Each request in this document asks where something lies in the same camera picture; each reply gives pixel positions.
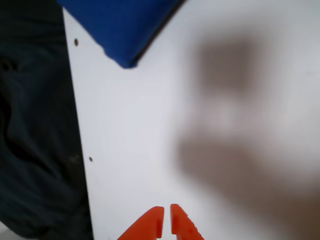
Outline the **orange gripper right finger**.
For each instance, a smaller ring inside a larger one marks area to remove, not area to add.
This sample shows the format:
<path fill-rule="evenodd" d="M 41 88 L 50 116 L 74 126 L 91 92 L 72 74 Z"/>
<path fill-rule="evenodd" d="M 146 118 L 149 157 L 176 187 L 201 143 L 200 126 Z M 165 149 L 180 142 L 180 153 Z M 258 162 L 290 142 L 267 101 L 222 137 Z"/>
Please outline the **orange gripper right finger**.
<path fill-rule="evenodd" d="M 177 240 L 204 240 L 195 224 L 186 212 L 178 205 L 170 205 L 171 233 Z"/>

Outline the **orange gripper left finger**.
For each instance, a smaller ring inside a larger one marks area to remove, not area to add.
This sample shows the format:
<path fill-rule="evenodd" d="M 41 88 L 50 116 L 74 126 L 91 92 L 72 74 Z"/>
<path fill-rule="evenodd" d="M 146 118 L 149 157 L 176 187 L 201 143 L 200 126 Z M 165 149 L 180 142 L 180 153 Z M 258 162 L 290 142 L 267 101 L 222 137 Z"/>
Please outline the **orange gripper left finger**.
<path fill-rule="evenodd" d="M 139 217 L 118 240 L 157 240 L 162 238 L 165 209 L 155 206 Z"/>

